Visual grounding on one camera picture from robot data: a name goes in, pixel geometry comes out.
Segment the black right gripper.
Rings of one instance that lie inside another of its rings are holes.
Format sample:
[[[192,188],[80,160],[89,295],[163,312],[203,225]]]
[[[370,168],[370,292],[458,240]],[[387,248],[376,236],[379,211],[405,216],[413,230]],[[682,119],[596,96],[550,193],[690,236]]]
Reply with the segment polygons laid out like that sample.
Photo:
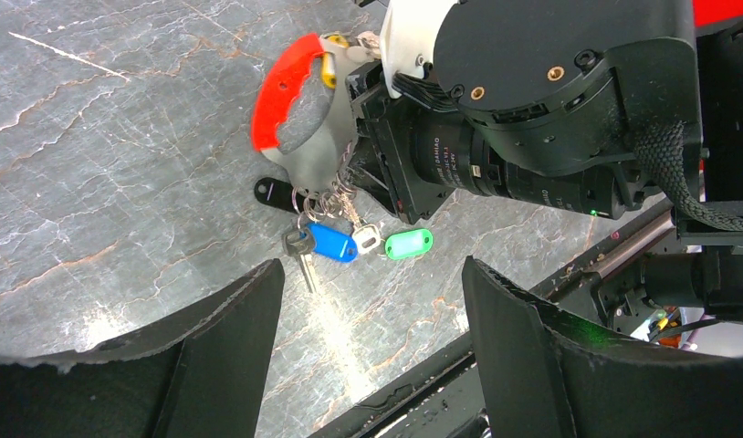
[[[456,189],[505,193],[502,162],[456,110],[432,69],[425,66],[424,78],[394,74],[398,99],[390,96],[379,61],[356,68],[346,81],[359,134],[351,182],[406,224],[431,218]]]

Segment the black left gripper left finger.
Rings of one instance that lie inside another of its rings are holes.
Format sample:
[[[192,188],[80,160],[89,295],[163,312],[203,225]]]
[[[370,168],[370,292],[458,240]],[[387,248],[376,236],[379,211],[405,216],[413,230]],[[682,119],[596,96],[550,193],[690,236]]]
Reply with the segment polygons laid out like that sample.
[[[251,437],[282,306],[277,259],[86,351],[0,355],[0,437]]]

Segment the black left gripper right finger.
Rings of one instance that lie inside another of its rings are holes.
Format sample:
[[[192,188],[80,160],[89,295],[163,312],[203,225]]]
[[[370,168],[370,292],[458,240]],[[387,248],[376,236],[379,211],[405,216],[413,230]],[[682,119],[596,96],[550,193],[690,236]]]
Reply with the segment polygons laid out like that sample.
[[[743,437],[743,358],[616,333],[473,257],[462,284],[493,436]]]

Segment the red grey key organizer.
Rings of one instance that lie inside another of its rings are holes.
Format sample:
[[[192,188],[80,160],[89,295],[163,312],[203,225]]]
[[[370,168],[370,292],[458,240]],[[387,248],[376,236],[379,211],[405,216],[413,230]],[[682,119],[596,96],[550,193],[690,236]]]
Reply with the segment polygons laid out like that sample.
[[[358,139],[345,79],[376,61],[358,40],[315,33],[285,49],[260,87],[250,123],[253,149],[313,194],[331,188]]]

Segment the green key tag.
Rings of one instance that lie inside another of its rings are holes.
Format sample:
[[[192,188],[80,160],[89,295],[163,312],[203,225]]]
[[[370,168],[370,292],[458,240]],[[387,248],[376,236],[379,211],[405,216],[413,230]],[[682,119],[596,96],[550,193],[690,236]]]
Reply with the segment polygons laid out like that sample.
[[[433,244],[433,234],[428,229],[420,228],[390,235],[385,240],[384,250],[391,260],[401,260],[424,255]]]

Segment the blue key tag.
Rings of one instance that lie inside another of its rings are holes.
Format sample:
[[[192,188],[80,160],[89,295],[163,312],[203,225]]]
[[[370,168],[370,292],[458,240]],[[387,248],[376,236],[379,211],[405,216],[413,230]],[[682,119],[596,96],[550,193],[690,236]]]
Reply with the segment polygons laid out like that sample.
[[[353,262],[359,255],[358,246],[350,235],[317,223],[308,224],[307,229],[315,240],[316,254],[343,264]]]

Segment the silver key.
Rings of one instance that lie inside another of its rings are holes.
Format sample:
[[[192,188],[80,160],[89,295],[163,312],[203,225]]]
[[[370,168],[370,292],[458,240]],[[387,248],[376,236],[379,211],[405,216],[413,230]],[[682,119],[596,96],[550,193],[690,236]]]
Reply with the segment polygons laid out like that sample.
[[[293,229],[283,234],[282,241],[287,255],[298,261],[309,291],[317,293],[319,286],[312,257],[317,243],[313,234],[307,228]]]

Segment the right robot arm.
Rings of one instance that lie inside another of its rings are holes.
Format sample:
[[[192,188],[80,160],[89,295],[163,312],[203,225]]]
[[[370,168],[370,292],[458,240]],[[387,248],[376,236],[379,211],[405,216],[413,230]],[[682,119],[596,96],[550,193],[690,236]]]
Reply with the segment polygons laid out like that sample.
[[[354,184],[407,224],[454,190],[618,219],[664,194],[699,255],[627,297],[743,323],[743,2],[392,1],[344,82]]]

